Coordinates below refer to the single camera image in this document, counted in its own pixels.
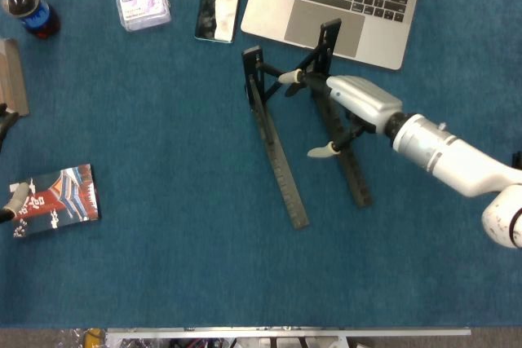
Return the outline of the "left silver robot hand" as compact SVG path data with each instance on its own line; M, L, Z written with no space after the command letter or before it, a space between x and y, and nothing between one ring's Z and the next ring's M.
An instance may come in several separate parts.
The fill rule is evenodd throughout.
M8 112L7 105L1 104L1 145L3 145L9 130L18 119L18 112ZM27 183L20 183L11 199L1 208L1 223L9 222L15 218L23 207L28 194L29 185Z

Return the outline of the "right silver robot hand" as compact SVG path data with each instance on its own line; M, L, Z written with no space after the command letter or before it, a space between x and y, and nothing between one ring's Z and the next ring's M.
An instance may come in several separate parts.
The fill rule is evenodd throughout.
M305 73L296 68L281 74L277 81L290 85L286 94L307 87L322 97L340 104L362 122L370 133L385 134L394 141L406 121L402 102L362 77L330 76L323 73Z

